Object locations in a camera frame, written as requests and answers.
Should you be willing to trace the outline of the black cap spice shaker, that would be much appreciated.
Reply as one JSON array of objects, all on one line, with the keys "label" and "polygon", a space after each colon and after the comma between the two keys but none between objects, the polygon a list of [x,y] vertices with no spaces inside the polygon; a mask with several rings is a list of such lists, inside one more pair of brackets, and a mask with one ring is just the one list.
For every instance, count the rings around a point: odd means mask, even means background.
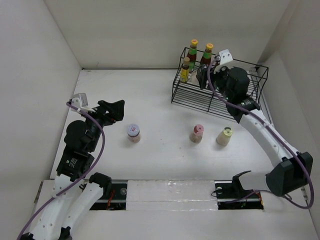
[{"label": "black cap spice shaker", "polygon": [[200,86],[201,82],[202,82],[202,77],[196,73],[191,75],[191,82],[193,85],[197,85]]}]

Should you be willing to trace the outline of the small yellow label bottle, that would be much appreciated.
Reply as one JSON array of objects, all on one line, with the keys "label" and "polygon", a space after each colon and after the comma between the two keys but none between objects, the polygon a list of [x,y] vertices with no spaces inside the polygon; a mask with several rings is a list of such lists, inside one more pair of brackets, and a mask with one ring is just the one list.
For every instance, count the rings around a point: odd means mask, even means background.
[{"label": "small yellow label bottle", "polygon": [[190,69],[190,58],[185,57],[183,59],[183,63],[180,71],[180,79],[179,81],[182,83],[187,83],[189,78],[189,69]]}]

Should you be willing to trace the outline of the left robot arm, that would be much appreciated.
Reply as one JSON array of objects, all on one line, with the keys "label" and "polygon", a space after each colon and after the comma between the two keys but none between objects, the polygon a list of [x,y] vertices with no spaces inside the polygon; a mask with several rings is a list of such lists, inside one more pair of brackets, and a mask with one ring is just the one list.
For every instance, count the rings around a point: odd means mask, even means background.
[{"label": "left robot arm", "polygon": [[30,217],[17,237],[19,240],[71,240],[94,203],[111,194],[109,176],[96,172],[88,183],[85,177],[103,154],[106,144],[103,128],[123,120],[125,101],[100,100],[97,104],[90,108],[83,94],[66,103],[85,120],[67,126],[51,198]]}]

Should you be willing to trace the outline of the green label sauce bottle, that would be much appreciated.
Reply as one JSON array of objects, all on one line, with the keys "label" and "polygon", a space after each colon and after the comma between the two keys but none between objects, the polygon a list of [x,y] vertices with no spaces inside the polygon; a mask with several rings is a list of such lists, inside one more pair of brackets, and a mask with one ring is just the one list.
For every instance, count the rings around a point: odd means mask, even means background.
[{"label": "green label sauce bottle", "polygon": [[209,65],[211,63],[213,48],[214,48],[214,45],[212,43],[206,44],[205,51],[200,60],[200,65],[199,65],[200,67],[202,65]]},{"label": "green label sauce bottle", "polygon": [[187,57],[189,58],[189,72],[192,73],[195,68],[195,63],[197,60],[197,45],[198,40],[192,39],[190,42],[189,50],[187,53]]}]

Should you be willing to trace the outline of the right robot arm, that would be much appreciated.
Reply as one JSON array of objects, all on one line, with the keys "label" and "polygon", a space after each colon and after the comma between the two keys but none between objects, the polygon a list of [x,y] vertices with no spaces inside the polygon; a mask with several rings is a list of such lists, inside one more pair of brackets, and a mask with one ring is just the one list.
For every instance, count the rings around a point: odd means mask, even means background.
[{"label": "right robot arm", "polygon": [[201,65],[196,78],[201,88],[209,86],[226,105],[229,114],[245,128],[268,156],[273,170],[269,173],[242,172],[234,176],[231,191],[243,197],[249,190],[269,191],[275,196],[309,186],[310,200],[315,197],[311,180],[313,158],[290,145],[267,121],[255,100],[247,93],[250,79],[240,67]]}]

